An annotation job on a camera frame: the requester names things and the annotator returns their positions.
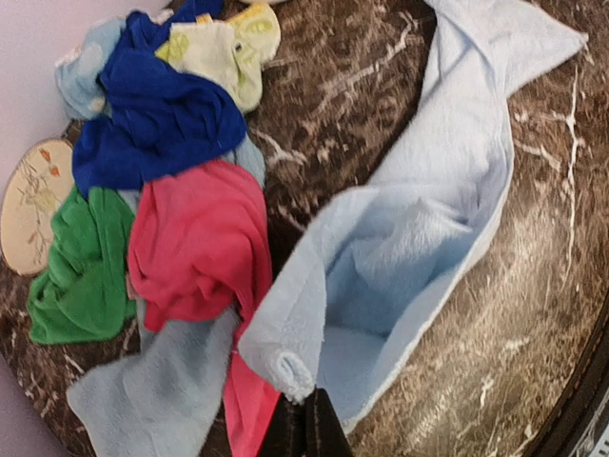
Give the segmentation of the large pale blue towel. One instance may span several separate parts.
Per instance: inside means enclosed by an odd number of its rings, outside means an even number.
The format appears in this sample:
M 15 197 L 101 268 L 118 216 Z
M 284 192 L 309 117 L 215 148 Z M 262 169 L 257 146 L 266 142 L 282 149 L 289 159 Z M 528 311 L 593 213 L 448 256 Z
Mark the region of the large pale blue towel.
M 368 182 L 310 222 L 239 343 L 287 399 L 324 389 L 345 432 L 487 252 L 514 169 L 508 98 L 587 37 L 525 1 L 435 1 L 418 110 Z

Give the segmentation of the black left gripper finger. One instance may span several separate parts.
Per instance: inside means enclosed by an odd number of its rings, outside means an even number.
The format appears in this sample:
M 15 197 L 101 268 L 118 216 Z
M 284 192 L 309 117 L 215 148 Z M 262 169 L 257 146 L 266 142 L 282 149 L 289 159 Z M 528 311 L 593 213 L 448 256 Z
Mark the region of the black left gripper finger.
M 353 452 L 327 392 L 316 387 L 298 405 L 281 395 L 259 456 L 352 457 Z

